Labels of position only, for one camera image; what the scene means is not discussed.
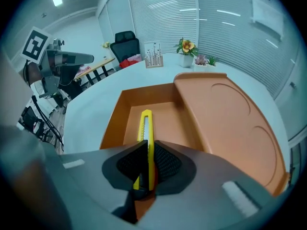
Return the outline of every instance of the orange tray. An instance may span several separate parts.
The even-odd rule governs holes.
[[[223,73],[181,73],[174,83],[121,93],[100,149],[137,140],[143,110],[153,112],[154,139],[218,155],[272,195],[287,183],[276,137],[255,103]]]

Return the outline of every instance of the small succulent plant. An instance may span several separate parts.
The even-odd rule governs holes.
[[[217,58],[213,57],[213,56],[210,56],[208,58],[208,64],[211,65],[211,66],[214,66],[215,67],[215,64],[217,63]]]
[[[205,66],[207,63],[208,63],[208,60],[206,59],[206,56],[204,55],[198,55],[197,58],[195,59],[196,65]]]

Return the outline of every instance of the potted plant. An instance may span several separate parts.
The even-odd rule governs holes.
[[[101,46],[102,46],[102,48],[110,48],[110,42],[105,42]]]
[[[215,58],[213,56],[209,56],[206,71],[216,71],[216,69],[215,69],[216,63],[217,63],[217,58]]]
[[[208,60],[205,55],[198,55],[194,62],[194,71],[205,71]]]
[[[205,55],[198,55],[194,63],[194,71],[215,71],[217,59],[213,56],[206,58]]]
[[[175,45],[177,53],[180,52],[179,64],[182,67],[190,67],[193,63],[194,56],[198,55],[198,49],[194,43],[189,40],[181,38],[179,44]]]

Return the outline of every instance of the wooden desk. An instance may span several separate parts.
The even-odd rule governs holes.
[[[104,71],[105,76],[108,77],[109,75],[108,75],[108,73],[107,73],[107,71],[106,71],[105,65],[106,65],[107,63],[110,63],[110,62],[113,61],[113,60],[115,60],[115,58],[105,59],[105,60],[99,62],[96,66],[91,67],[91,69],[89,69],[89,70],[87,70],[87,71],[81,73],[81,74],[78,75],[77,77],[75,77],[74,80],[79,79],[79,78],[81,78],[81,77],[83,77],[83,76],[86,76],[87,79],[88,79],[88,81],[90,82],[90,84],[91,84],[91,85],[94,85],[94,82],[93,82],[93,80],[91,79],[89,73],[93,72],[94,75],[95,75],[95,77],[97,78],[97,80],[100,81],[101,78],[100,78],[100,76],[99,76],[99,74],[98,74],[98,72],[97,72],[97,69],[101,67],[102,70]]]

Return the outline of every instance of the red bag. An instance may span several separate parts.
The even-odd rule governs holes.
[[[136,60],[128,61],[126,59],[126,60],[120,62],[119,67],[124,69],[124,68],[126,68],[128,66],[131,66],[131,65],[135,64],[135,63],[138,63],[138,61],[136,61]]]

